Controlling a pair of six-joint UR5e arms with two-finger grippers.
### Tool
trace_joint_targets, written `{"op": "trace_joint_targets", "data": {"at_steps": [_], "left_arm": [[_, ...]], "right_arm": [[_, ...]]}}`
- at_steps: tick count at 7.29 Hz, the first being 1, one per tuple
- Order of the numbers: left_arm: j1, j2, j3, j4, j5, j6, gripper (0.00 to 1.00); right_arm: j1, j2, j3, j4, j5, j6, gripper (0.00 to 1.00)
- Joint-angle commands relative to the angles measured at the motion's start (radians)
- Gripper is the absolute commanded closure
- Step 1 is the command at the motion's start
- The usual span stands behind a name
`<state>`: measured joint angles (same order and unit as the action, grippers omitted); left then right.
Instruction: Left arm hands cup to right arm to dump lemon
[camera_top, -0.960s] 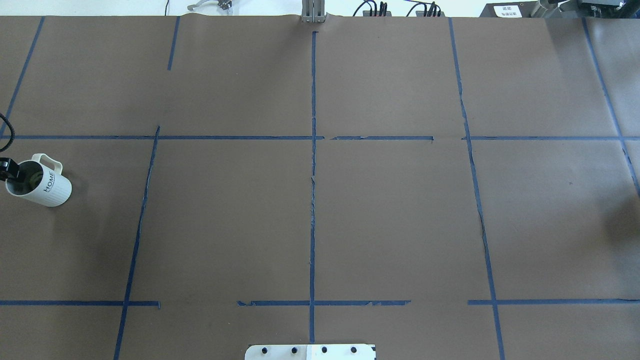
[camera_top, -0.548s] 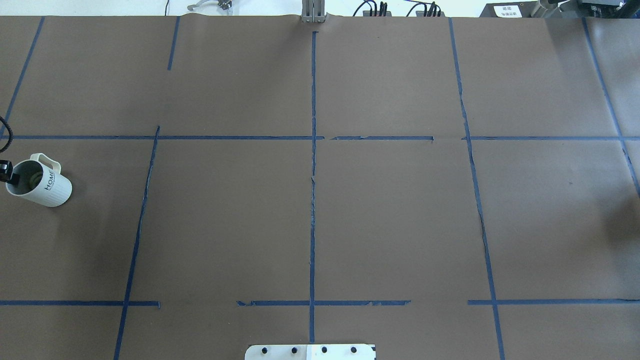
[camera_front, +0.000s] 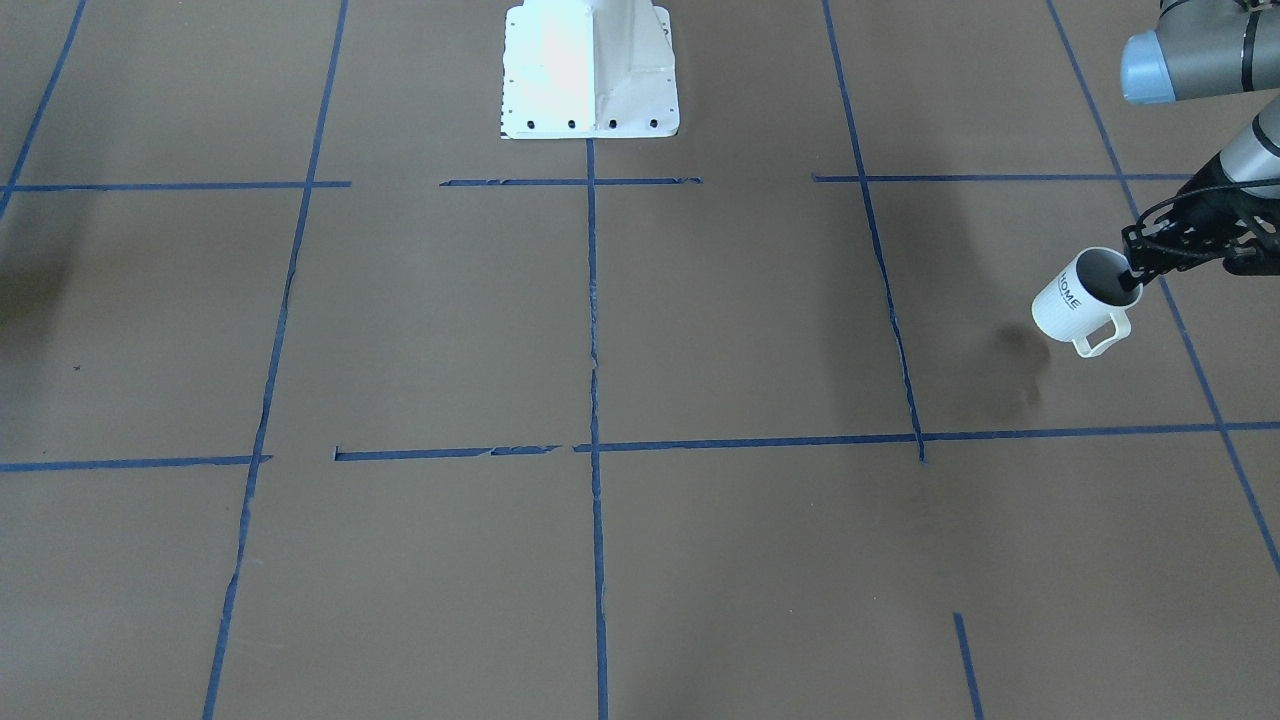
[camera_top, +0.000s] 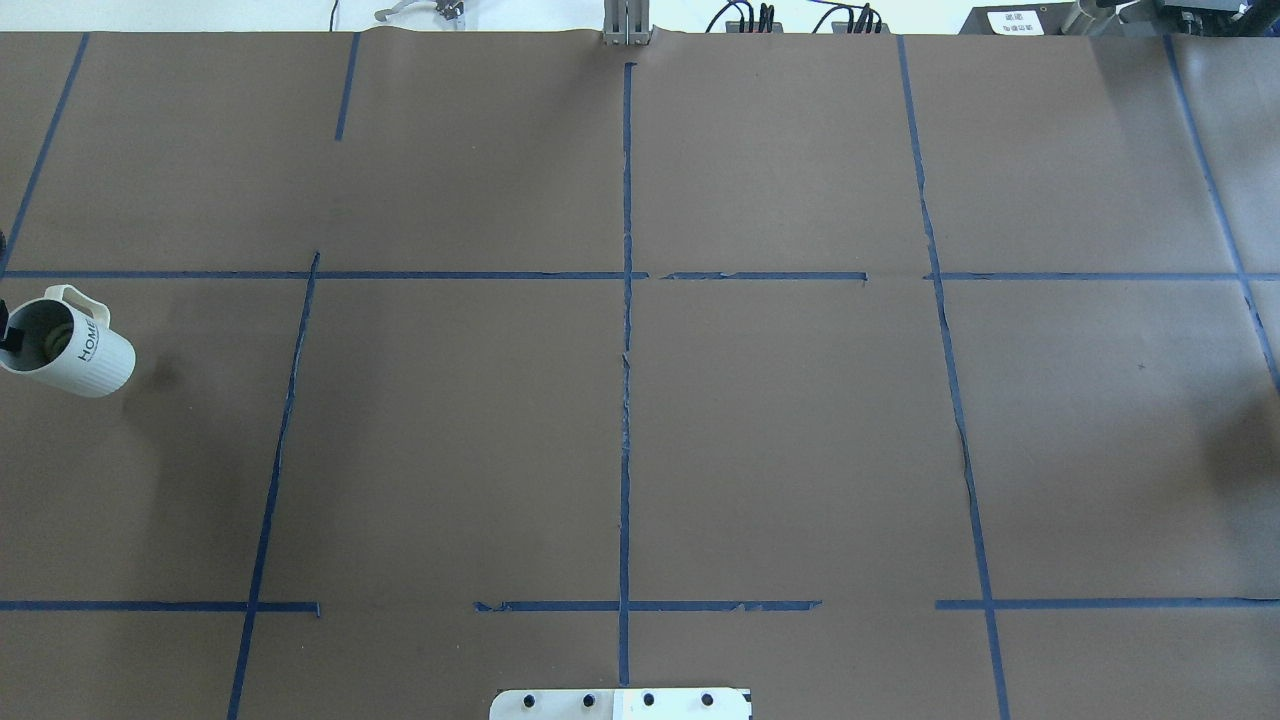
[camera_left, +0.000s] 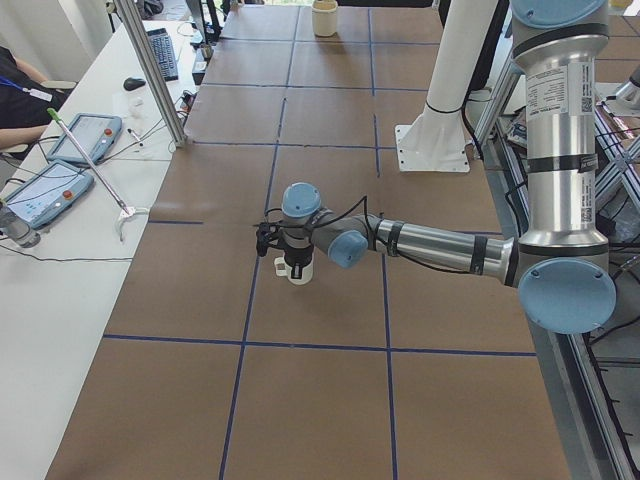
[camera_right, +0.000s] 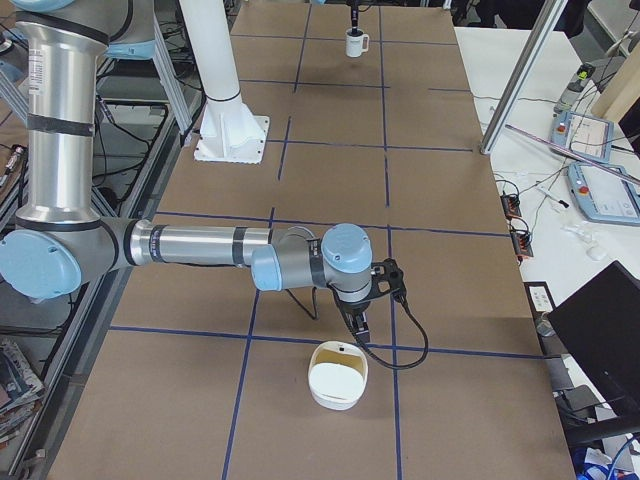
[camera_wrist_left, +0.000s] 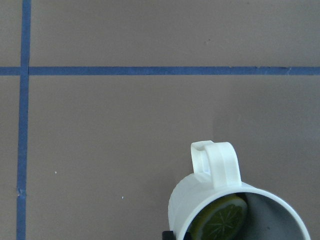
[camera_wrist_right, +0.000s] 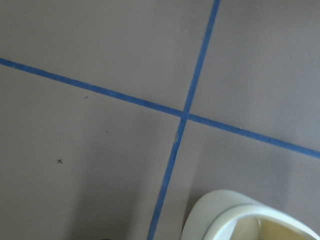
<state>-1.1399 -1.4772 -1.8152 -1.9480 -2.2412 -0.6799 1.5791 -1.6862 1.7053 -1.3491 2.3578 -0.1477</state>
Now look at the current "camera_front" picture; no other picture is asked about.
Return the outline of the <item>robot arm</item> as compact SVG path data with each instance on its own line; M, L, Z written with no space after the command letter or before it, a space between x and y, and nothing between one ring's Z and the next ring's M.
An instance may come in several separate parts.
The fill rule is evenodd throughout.
M1275 1L1162 1L1155 28L1123 50L1135 105L1276 90ZM1180 190L1123 231L1133 290L1213 260L1233 275L1277 274L1277 104L1270 102Z

